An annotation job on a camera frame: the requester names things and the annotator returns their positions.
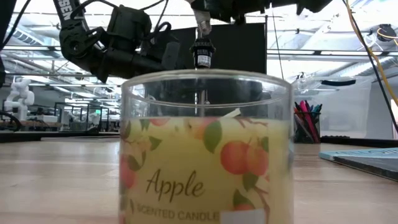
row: black robotic arm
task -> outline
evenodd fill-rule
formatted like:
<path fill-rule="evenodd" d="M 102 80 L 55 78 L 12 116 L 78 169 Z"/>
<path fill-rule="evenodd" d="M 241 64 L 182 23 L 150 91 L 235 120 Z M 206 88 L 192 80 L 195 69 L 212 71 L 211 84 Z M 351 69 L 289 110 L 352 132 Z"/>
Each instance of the black robotic arm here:
<path fill-rule="evenodd" d="M 90 30 L 84 18 L 84 7 L 100 1 L 112 6 L 107 30 Z M 169 35 L 166 22 L 150 32 L 152 23 L 142 10 L 104 0 L 54 0 L 60 18 L 60 44 L 63 56 L 91 72 L 102 82 L 108 75 L 132 78 L 150 72 L 183 68 L 178 62 L 180 44 Z"/>

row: apple illustration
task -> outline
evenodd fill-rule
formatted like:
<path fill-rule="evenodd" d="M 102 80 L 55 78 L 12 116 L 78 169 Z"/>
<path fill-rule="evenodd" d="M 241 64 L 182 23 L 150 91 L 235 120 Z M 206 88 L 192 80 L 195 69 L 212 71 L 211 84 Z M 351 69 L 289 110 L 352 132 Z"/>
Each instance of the apple illustration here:
<path fill-rule="evenodd" d="M 248 203 L 242 203 L 234 207 L 234 211 L 254 210 L 254 207 Z"/>
<path fill-rule="evenodd" d="M 228 172 L 240 175 L 248 171 L 247 153 L 250 145 L 242 141 L 231 141 L 221 150 L 221 164 Z"/>
<path fill-rule="evenodd" d="M 119 178 L 128 189 L 131 189 L 136 183 L 136 173 L 130 169 L 127 156 L 120 158 Z"/>
<path fill-rule="evenodd" d="M 264 175 L 268 169 L 268 153 L 261 147 L 252 147 L 246 154 L 246 162 L 252 174 L 256 176 Z"/>
<path fill-rule="evenodd" d="M 140 138 L 137 142 L 134 143 L 134 147 L 137 147 L 140 152 L 146 152 L 150 150 L 152 143 L 149 138 Z"/>
<path fill-rule="evenodd" d="M 187 118 L 184 120 L 185 130 L 195 139 L 202 140 L 207 126 L 216 120 L 217 118 Z"/>
<path fill-rule="evenodd" d="M 149 119 L 149 121 L 154 125 L 154 126 L 163 126 L 167 122 L 169 122 L 170 118 L 153 118 Z"/>
<path fill-rule="evenodd" d="M 125 214 L 119 213 L 119 224 L 126 224 Z"/>

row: blue book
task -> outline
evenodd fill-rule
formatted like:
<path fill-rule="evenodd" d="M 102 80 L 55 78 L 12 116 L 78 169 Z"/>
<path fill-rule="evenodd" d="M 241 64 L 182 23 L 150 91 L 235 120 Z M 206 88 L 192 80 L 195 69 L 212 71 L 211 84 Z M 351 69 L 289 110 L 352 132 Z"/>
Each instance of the blue book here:
<path fill-rule="evenodd" d="M 325 151 L 319 157 L 398 181 L 398 148 Z"/>

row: wooden table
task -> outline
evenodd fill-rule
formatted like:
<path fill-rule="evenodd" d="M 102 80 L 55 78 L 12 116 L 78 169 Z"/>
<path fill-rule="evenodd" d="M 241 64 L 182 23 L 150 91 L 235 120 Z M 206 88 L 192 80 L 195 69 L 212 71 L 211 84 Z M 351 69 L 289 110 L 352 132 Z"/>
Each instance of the wooden table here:
<path fill-rule="evenodd" d="M 295 224 L 398 223 L 398 184 L 317 156 L 338 149 L 352 147 L 296 146 Z M 0 223 L 117 223 L 118 150 L 118 142 L 0 144 Z"/>

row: cable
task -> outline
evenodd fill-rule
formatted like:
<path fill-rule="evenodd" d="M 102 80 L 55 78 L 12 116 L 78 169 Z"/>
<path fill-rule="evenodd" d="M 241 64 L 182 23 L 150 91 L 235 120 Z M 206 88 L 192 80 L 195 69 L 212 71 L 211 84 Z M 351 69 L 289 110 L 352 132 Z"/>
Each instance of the cable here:
<path fill-rule="evenodd" d="M 360 29 L 359 29 L 359 27 L 358 27 L 358 24 L 356 23 L 356 21 L 355 21 L 355 19 L 354 19 L 354 17 L 353 17 L 353 14 L 352 14 L 352 12 L 351 12 L 351 9 L 349 8 L 348 0 L 346 0 L 346 1 L 343 0 L 343 2 L 344 2 L 344 4 L 345 4 L 346 7 L 347 7 L 347 12 L 348 12 L 348 16 L 349 16 L 349 21 L 350 21 L 350 23 L 351 23 L 351 26 L 353 27 L 353 30 L 354 30 L 355 34 L 358 36 L 358 39 L 361 41 L 361 43 L 365 45 L 365 40 L 363 39 L 363 36 L 362 36 L 361 31 L 360 31 Z M 374 73 L 376 74 L 377 82 L 379 83 L 379 86 L 380 86 L 380 89 L 381 89 L 381 91 L 382 91 L 384 100 L 386 101 L 387 108 L 388 108 L 389 113 L 390 113 L 390 116 L 391 116 L 392 124 L 394 125 L 395 130 L 398 132 L 398 125 L 397 125 L 397 123 L 396 123 L 394 114 L 393 114 L 393 112 L 392 112 L 391 105 L 390 105 L 390 102 L 389 102 L 389 100 L 388 100 L 386 91 L 384 90 L 383 84 L 382 84 L 382 82 L 381 82 L 381 79 L 380 79 L 380 76 L 379 76 L 379 72 L 377 72 L 377 68 L 376 68 L 376 66 L 375 66 L 375 64 L 374 64 L 374 62 L 373 62 L 372 57 L 373 57 L 373 58 L 375 59 L 375 61 L 377 62 L 377 65 L 378 65 L 378 67 L 379 67 L 380 73 L 382 74 L 382 77 L 383 77 L 384 83 L 386 84 L 387 89 L 389 90 L 389 92 L 390 92 L 391 96 L 393 97 L 395 103 L 398 105 L 398 103 L 397 103 L 397 98 L 395 97 L 394 92 L 391 90 L 391 87 L 390 87 L 390 85 L 389 85 L 389 83 L 388 83 L 388 80 L 386 79 L 386 76 L 385 76 L 385 74 L 384 74 L 383 67 L 382 67 L 381 64 L 380 64 L 379 59 L 375 56 L 375 54 L 372 52 L 372 50 L 371 50 L 369 47 L 365 47 L 365 49 L 366 49 L 366 51 L 367 51 L 367 53 L 368 53 L 368 57 L 369 57 L 369 59 L 370 59 L 370 61 L 371 61 L 371 63 L 372 63 L 372 67 L 373 67 Z"/>
<path fill-rule="evenodd" d="M 15 30 L 17 29 L 18 23 L 19 23 L 19 21 L 20 21 L 22 15 L 24 14 L 24 12 L 25 12 L 27 6 L 29 5 L 29 3 L 30 3 L 30 0 L 27 0 L 27 1 L 25 2 L 24 6 L 22 7 L 21 11 L 19 12 L 19 14 L 18 14 L 18 16 L 17 16 L 17 19 L 15 20 L 15 23 L 14 23 L 14 25 L 13 25 L 13 27 L 12 27 L 10 33 L 8 34 L 8 36 L 7 36 L 7 38 L 5 39 L 5 41 L 1 44 L 0 50 L 2 50 L 2 49 L 7 45 L 7 43 L 10 41 L 10 39 L 11 39 L 12 35 L 14 34 Z"/>
<path fill-rule="evenodd" d="M 282 60 L 280 59 L 278 35 L 277 35 L 277 33 L 276 33 L 275 16 L 274 16 L 274 6 L 272 6 L 271 11 L 272 11 L 272 19 L 274 20 L 275 40 L 276 40 L 276 48 L 278 49 L 280 73 L 282 74 L 282 79 L 285 80 L 285 77 L 284 77 L 284 70 L 283 70 L 283 68 L 282 68 Z"/>
<path fill-rule="evenodd" d="M 0 111 L 0 115 L 9 117 L 11 119 L 11 122 L 14 121 L 17 124 L 17 127 L 13 130 L 14 132 L 19 131 L 21 129 L 22 124 L 18 120 L 18 118 L 16 118 L 15 116 L 13 116 L 9 113 L 3 112 L 3 111 Z"/>
<path fill-rule="evenodd" d="M 380 36 L 385 37 L 385 38 L 390 38 L 390 39 L 398 39 L 398 37 L 384 35 L 384 34 L 380 33 L 380 30 L 382 30 L 382 28 L 378 28 L 378 30 L 377 30 L 377 34 L 379 34 Z"/>
<path fill-rule="evenodd" d="M 150 8 L 152 8 L 152 7 L 157 6 L 158 4 L 160 4 L 160 3 L 162 3 L 162 2 L 164 2 L 164 0 L 157 1 L 157 2 L 155 2 L 155 3 L 153 3 L 153 4 L 151 4 L 150 6 L 143 7 L 143 8 L 140 9 L 140 10 L 147 10 L 147 9 L 150 9 Z"/>
<path fill-rule="evenodd" d="M 155 31 L 150 33 L 148 36 L 143 37 L 142 40 L 151 40 L 152 38 L 156 37 L 158 35 L 158 33 L 160 32 L 160 30 L 165 26 L 167 26 L 167 27 L 164 30 L 164 32 L 169 32 L 172 29 L 172 25 L 169 22 L 163 22 L 160 26 L 155 28 Z"/>
<path fill-rule="evenodd" d="M 350 19 L 350 22 L 351 22 L 351 25 L 352 25 L 352 27 L 354 29 L 355 34 L 357 35 L 357 37 L 359 38 L 361 43 L 364 44 L 364 39 L 362 38 L 361 31 L 358 28 L 358 25 L 356 26 L 356 21 L 355 21 L 353 15 L 352 15 L 351 9 L 349 8 L 349 4 L 346 3 L 345 0 L 343 0 L 343 2 L 346 4 L 347 10 L 348 10 L 349 19 Z M 384 74 L 384 70 L 383 70 L 383 67 L 381 66 L 379 58 L 373 53 L 373 51 L 369 47 L 366 47 L 366 51 L 368 52 L 368 54 L 370 54 L 375 59 L 375 61 L 377 63 L 377 67 L 379 68 L 380 74 L 381 74 L 381 76 L 383 78 L 383 81 L 386 84 L 386 88 L 388 89 L 392 99 L 394 100 L 394 102 L 398 106 L 398 99 L 397 99 L 396 95 L 394 94 L 394 92 L 392 91 L 392 88 L 391 88 L 391 86 L 390 86 L 390 84 L 389 84 L 389 82 L 388 82 L 388 80 L 386 78 L 386 75 Z"/>
<path fill-rule="evenodd" d="M 88 6 L 89 4 L 91 4 L 91 3 L 93 3 L 93 2 L 96 2 L 96 1 L 102 2 L 102 3 L 104 3 L 104 4 L 107 4 L 107 5 L 111 6 L 111 7 L 114 7 L 115 9 L 118 8 L 117 5 L 112 4 L 112 3 L 108 2 L 108 1 L 105 1 L 105 0 L 88 0 L 88 1 L 85 1 L 85 2 L 81 3 L 78 7 L 76 7 L 75 10 L 73 10 L 73 12 L 70 14 L 70 19 L 75 19 L 75 16 L 76 16 L 79 12 L 81 12 L 86 6 Z"/>
<path fill-rule="evenodd" d="M 159 19 L 157 20 L 155 28 L 157 28 L 159 26 L 159 23 L 162 20 L 162 17 L 164 15 L 164 12 L 166 11 L 166 8 L 167 8 L 168 4 L 169 4 L 169 0 L 166 0 L 166 3 L 164 4 L 164 7 L 163 7 L 163 11 L 162 11 L 162 13 L 160 13 L 160 16 L 159 16 Z"/>

